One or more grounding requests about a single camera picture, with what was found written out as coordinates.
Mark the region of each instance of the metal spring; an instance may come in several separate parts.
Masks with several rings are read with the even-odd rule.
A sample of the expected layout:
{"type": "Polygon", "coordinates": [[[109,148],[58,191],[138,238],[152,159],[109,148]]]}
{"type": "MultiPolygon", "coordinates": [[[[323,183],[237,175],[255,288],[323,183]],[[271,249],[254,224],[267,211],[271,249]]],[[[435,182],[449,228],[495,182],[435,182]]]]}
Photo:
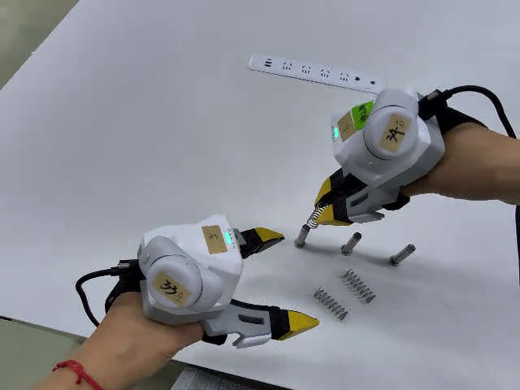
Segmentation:
{"type": "Polygon", "coordinates": [[[320,287],[314,293],[314,298],[320,301],[322,305],[327,307],[340,321],[343,321],[349,313],[342,305],[340,305],[331,295],[325,291],[325,288],[320,287]]]}
{"type": "Polygon", "coordinates": [[[319,203],[318,205],[316,205],[314,211],[310,214],[310,217],[307,219],[307,225],[309,226],[309,228],[315,229],[318,227],[319,224],[317,220],[326,208],[327,206],[323,203],[319,203]]]}
{"type": "Polygon", "coordinates": [[[365,282],[361,280],[359,276],[357,276],[352,268],[349,268],[345,273],[341,276],[341,279],[348,283],[350,287],[355,290],[357,297],[363,303],[371,303],[375,294],[372,292],[370,287],[368,287],[365,282]]]}

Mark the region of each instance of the hand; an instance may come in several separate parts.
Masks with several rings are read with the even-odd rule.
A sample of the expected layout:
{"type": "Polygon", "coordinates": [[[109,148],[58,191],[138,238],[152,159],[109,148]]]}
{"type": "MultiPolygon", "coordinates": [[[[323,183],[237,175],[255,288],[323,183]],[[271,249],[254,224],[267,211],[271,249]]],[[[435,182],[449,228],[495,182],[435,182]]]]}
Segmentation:
{"type": "Polygon", "coordinates": [[[423,178],[403,188],[407,196],[438,193],[470,200],[520,203],[520,141],[474,123],[444,135],[446,153],[423,178]]]}
{"type": "MultiPolygon", "coordinates": [[[[182,348],[203,336],[200,323],[168,326],[147,319],[141,295],[126,292],[118,297],[96,331],[76,350],[72,359],[104,390],[127,388],[151,376],[182,348]]],[[[37,389],[78,388],[67,369],[55,371],[37,389]]]]}

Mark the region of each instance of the green floor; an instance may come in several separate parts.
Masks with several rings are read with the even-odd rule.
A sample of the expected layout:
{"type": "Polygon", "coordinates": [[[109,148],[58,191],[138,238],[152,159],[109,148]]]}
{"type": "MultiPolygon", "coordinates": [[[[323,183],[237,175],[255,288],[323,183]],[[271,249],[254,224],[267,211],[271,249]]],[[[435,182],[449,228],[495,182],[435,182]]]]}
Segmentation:
{"type": "MultiPolygon", "coordinates": [[[[76,0],[0,0],[0,89],[75,4],[76,0]]],[[[56,362],[67,358],[81,340],[0,318],[1,387],[29,389],[56,362]]],[[[138,388],[169,389],[183,368],[181,363],[170,362],[138,388]]]]}

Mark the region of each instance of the socket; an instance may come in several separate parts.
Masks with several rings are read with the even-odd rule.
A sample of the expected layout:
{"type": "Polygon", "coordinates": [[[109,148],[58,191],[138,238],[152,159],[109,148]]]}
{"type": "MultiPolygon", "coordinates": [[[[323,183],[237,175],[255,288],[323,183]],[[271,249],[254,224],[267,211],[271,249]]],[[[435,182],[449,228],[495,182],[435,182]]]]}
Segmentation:
{"type": "Polygon", "coordinates": [[[360,71],[263,54],[253,54],[248,68],[253,71],[368,93],[379,93],[386,84],[382,79],[368,76],[360,71]]]}

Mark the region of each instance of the paper label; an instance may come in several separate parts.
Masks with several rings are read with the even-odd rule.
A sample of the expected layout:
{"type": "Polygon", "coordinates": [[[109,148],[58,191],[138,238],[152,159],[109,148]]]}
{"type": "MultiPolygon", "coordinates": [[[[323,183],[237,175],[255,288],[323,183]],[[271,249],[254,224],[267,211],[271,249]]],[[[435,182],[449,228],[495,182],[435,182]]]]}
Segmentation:
{"type": "Polygon", "coordinates": [[[202,234],[204,234],[210,254],[221,254],[228,251],[219,225],[203,226],[202,234]]]}
{"type": "Polygon", "coordinates": [[[409,128],[410,120],[408,118],[392,114],[379,140],[379,147],[388,152],[397,153],[409,128]]]}
{"type": "Polygon", "coordinates": [[[350,111],[338,120],[338,129],[340,130],[340,137],[343,142],[348,140],[356,132],[350,111]]]}
{"type": "Polygon", "coordinates": [[[373,106],[374,102],[366,102],[352,108],[352,118],[354,119],[356,130],[361,130],[365,127],[373,106]]]}
{"type": "Polygon", "coordinates": [[[164,271],[158,273],[152,285],[163,296],[178,306],[184,306],[186,301],[192,295],[192,293],[185,286],[178,283],[164,271]]]}

